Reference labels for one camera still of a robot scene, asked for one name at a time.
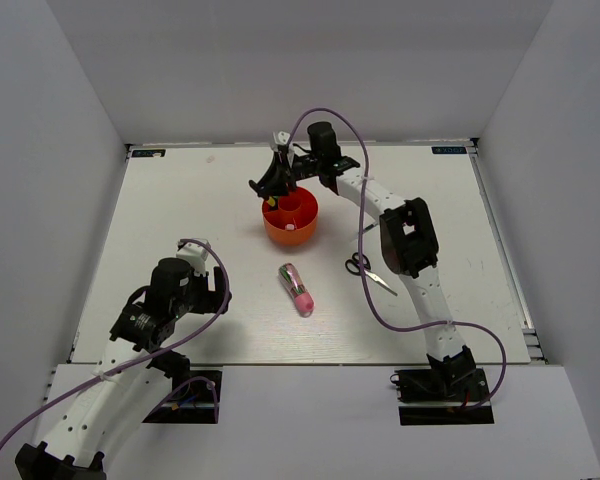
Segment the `green white pen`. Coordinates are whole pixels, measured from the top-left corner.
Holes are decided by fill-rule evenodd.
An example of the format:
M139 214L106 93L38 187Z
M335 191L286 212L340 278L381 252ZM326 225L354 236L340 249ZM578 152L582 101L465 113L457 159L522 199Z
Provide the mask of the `green white pen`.
M373 222L367 226L365 226L362 230L356 230L351 236L349 241L357 241L359 234L361 233L362 235L372 231L373 229L375 229L378 226L378 222Z

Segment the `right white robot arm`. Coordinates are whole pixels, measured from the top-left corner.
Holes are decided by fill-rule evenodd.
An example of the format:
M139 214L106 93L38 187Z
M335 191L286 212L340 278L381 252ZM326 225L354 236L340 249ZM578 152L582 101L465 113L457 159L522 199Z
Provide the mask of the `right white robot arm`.
M453 325L440 285L439 243L426 202L392 193L373 179L368 162L360 164L345 156L329 122L316 122L307 133L310 148L298 155L291 136L275 132L271 164L259 181L249 182L250 188L263 200L267 213L283 218L290 214L298 182L316 177L378 223L384 263L406 287L424 329L432 388L443 398L457 397L466 389L476 364Z

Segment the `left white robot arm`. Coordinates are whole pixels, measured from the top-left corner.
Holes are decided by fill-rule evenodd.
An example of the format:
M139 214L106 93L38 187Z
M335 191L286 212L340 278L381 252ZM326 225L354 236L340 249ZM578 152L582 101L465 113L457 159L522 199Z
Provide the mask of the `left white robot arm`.
M105 467L135 427L168 398L185 396L191 362L165 341L187 314L217 319L231 299L222 265L200 272L183 258L164 258L148 285L134 291L110 330L90 380L36 445L23 445L15 465L23 479L103 479Z

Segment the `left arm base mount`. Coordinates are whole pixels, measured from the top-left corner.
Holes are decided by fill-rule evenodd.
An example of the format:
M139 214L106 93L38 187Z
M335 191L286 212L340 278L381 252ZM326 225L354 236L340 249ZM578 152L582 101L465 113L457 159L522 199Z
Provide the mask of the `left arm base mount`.
M176 387L185 380L199 377L182 386L144 420L147 424L173 425L213 425L217 424L220 413L220 400L223 370L190 369L183 376L172 380Z

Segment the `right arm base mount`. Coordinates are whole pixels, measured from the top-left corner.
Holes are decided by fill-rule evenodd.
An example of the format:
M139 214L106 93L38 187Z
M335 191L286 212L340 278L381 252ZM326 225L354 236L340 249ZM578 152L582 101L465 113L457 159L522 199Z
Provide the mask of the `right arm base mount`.
M485 372L477 369L447 391L430 369L396 370L390 376L398 399L401 426L494 424Z

